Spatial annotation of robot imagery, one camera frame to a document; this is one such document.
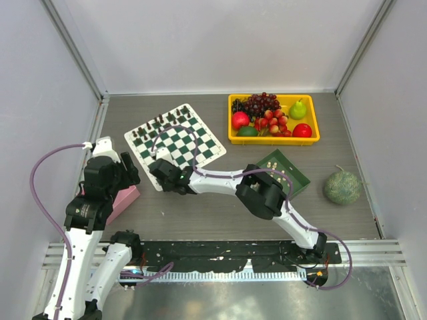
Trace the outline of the green white chess board mat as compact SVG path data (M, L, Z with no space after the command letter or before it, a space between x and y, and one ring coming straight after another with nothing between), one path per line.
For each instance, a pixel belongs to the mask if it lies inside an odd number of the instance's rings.
M181 169L193 161L204 167L226 154L220 140L187 103L126 132L124 138L156 191L161 186L149 173L149 165L155 161L150 149L167 147L174 165Z

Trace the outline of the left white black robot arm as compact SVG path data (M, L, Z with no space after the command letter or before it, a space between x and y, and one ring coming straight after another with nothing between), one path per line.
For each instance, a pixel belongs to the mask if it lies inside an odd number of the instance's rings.
M65 250L51 298L36 319L101 319L105 300L121 270L138 264L143 255L139 235L118 231L111 237L103 261L91 271L113 202L121 190L139 184L129 153L117 161L93 156L84 169L81 193L66 207L61 232Z

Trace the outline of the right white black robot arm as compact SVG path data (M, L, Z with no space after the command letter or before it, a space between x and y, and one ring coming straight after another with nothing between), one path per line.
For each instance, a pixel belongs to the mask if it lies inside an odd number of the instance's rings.
M237 197L254 216L273 221L286 231L309 263L326 254L327 236L310 225L291 205L282 185L257 165L239 171L210 171L187 166L183 169L165 159L149 165L165 192L180 195L219 193Z

